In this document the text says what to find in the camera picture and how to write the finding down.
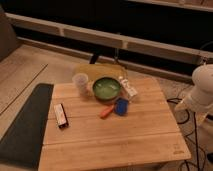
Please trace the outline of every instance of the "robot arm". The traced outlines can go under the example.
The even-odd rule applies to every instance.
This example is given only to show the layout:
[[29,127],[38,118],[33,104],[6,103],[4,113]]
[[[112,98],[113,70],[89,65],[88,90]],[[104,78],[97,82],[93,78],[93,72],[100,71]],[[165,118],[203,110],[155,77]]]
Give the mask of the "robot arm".
[[192,74],[194,87],[175,107],[175,110],[190,109],[196,114],[213,113],[213,64],[202,65]]

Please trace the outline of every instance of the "small box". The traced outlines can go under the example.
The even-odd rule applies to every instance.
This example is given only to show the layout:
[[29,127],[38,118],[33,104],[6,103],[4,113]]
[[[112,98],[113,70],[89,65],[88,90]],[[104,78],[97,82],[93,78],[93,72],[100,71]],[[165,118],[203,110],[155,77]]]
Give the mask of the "small box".
[[69,123],[68,123],[62,104],[54,105],[54,110],[55,110],[58,127],[59,128],[68,127]]

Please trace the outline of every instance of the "electrical cord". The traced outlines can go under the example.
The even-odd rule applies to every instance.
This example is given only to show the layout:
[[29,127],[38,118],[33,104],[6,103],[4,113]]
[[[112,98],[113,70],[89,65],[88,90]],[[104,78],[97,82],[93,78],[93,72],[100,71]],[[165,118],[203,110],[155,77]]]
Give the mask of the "electrical cord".
[[195,117],[195,112],[193,113],[193,116],[194,116],[195,147],[196,147],[197,167],[198,167],[198,171],[200,171],[200,161],[199,161],[199,151],[198,151],[198,136],[197,136],[197,121],[196,121],[196,117]]
[[[168,103],[173,103],[173,104],[178,104],[182,99],[180,99],[178,96],[176,98],[170,98],[170,99],[167,99],[167,102]],[[178,121],[177,123],[178,124],[185,124],[187,123],[189,120],[190,120],[190,112],[189,110],[185,110],[186,113],[187,113],[187,117],[184,121]],[[183,166],[185,165],[186,166],[186,169],[187,171],[190,171],[190,166],[193,166],[195,168],[197,168],[198,171],[204,171],[204,167],[205,167],[205,163],[206,163],[206,152],[203,148],[201,148],[199,145],[198,145],[198,135],[197,135],[197,122],[196,122],[196,118],[195,118],[195,112],[193,112],[193,120],[194,120],[194,129],[193,131],[191,131],[190,133],[186,134],[184,137],[190,141],[192,144],[195,145],[195,148],[196,148],[196,164],[194,164],[193,162],[190,162],[190,161],[187,161],[187,160],[184,160],[184,162],[182,162],[180,165],[179,165],[179,168],[178,170],[179,171],[182,171],[183,169]],[[192,134],[195,134],[195,142],[189,138],[189,136],[191,136]],[[200,168],[200,162],[199,162],[199,150],[201,150],[203,152],[203,155],[204,155],[204,161],[203,161],[203,164],[202,164],[202,167]]]
[[202,1],[200,2],[200,5],[203,5],[204,1],[205,1],[205,0],[202,0]]
[[[171,99],[167,99],[167,102],[169,102],[169,103],[173,103],[173,104],[178,104],[178,102],[180,102],[181,101],[181,99],[179,99],[179,98],[171,98]],[[190,113],[189,113],[189,111],[188,110],[185,110],[185,112],[186,112],[186,119],[185,120],[183,120],[183,121],[177,121],[177,124],[185,124],[185,123],[187,123],[188,121],[189,121],[189,119],[190,119]]]

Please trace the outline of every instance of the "white robot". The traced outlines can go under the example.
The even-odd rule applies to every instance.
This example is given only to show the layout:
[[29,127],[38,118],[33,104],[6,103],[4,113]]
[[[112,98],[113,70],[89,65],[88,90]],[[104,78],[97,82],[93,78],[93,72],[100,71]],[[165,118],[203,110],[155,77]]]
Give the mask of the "white robot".
[[[190,109],[196,113],[198,125],[202,124],[206,116],[213,118],[213,64],[202,65],[192,74],[194,87],[175,107],[175,110]],[[213,163],[213,152],[207,157]]]

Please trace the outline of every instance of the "red marker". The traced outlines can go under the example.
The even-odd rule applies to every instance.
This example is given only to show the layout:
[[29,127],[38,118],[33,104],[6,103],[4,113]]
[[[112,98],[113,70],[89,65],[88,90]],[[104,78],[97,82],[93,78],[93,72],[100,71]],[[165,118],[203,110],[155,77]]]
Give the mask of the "red marker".
[[115,108],[115,105],[111,105],[109,107],[107,107],[106,109],[104,109],[101,113],[100,113],[100,118],[101,119],[104,119],[106,118],[107,116],[109,116],[109,114],[114,110]]

